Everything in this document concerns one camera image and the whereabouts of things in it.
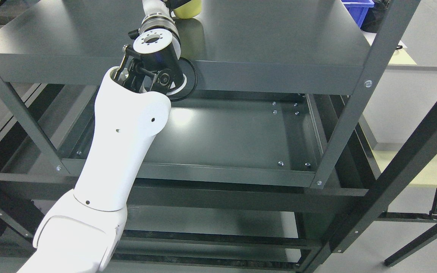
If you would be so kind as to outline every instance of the screw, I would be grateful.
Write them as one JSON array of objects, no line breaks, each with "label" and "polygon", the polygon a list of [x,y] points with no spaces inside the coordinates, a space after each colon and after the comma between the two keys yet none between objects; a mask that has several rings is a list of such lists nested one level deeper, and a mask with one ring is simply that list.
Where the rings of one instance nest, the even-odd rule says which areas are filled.
[{"label": "screw", "polygon": [[371,88],[372,85],[373,85],[373,82],[372,82],[371,80],[368,80],[368,81],[364,82],[364,86],[365,86],[366,88]]}]

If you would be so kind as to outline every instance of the blue crate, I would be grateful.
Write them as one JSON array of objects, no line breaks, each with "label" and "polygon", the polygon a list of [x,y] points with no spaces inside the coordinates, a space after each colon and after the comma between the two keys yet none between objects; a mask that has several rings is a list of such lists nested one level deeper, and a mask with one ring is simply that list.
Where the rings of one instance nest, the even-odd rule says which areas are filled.
[{"label": "blue crate", "polygon": [[364,22],[365,16],[369,8],[373,7],[372,0],[342,0],[343,5],[347,8],[348,12],[357,23],[358,27],[362,26]]}]

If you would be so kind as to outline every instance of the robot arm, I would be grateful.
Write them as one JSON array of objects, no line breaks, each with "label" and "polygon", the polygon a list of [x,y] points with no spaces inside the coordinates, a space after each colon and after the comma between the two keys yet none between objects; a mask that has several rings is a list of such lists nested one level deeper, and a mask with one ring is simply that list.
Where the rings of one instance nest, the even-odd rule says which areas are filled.
[{"label": "robot arm", "polygon": [[147,15],[133,45],[124,47],[120,67],[106,72],[97,93],[94,138],[75,188],[46,214],[33,238],[37,250],[18,273],[95,273],[111,259],[132,184],[168,121],[167,95],[187,83],[170,9],[161,0],[143,0],[143,7]]}]

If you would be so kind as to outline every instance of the shelf board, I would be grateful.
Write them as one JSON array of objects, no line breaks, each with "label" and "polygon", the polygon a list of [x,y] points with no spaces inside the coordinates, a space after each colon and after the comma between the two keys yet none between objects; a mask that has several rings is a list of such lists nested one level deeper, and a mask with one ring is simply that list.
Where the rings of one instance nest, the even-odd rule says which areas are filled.
[{"label": "shelf board", "polygon": [[[271,100],[217,98],[177,102],[138,177],[309,187],[319,151],[307,102],[296,98],[276,105]],[[93,108],[92,102],[87,107]],[[75,128],[78,133],[69,132],[80,138],[73,140],[73,145],[64,145],[67,154],[72,150],[71,158],[63,160],[72,175],[80,174],[90,150],[93,122],[90,124],[84,132],[81,128]]]},{"label": "shelf board", "polygon": [[[143,17],[133,0],[41,1],[0,30],[0,75],[99,85]],[[350,94],[369,52],[339,0],[208,0],[177,27],[204,90]]]}]

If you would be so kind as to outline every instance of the shelving unit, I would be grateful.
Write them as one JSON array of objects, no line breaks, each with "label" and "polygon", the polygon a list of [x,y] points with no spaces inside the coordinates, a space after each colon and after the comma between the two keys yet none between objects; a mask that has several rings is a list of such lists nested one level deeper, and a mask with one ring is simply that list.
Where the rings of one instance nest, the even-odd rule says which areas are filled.
[{"label": "shelving unit", "polygon": [[[298,248],[302,258],[267,266],[199,258],[176,263],[312,272],[350,245],[352,236],[339,238],[336,230],[354,223],[346,223],[346,215],[361,202],[368,205],[380,174],[358,119],[418,2],[393,1],[372,47],[340,0],[210,0],[196,19],[177,21],[182,56],[196,65],[199,91],[173,104],[128,204],[292,211],[300,239],[286,245],[274,237],[175,236],[179,242]],[[0,29],[0,98],[29,135],[0,160],[0,191],[14,202],[56,200],[73,187],[90,148],[96,87],[68,86],[99,85],[120,63],[120,49],[131,42],[127,32],[142,17],[141,3],[131,0],[42,1]],[[8,82],[66,88],[35,120]],[[36,225],[19,223],[41,216],[17,215],[5,223],[30,238]],[[146,233],[126,234],[123,242]],[[155,235],[147,239],[163,240]]]}]

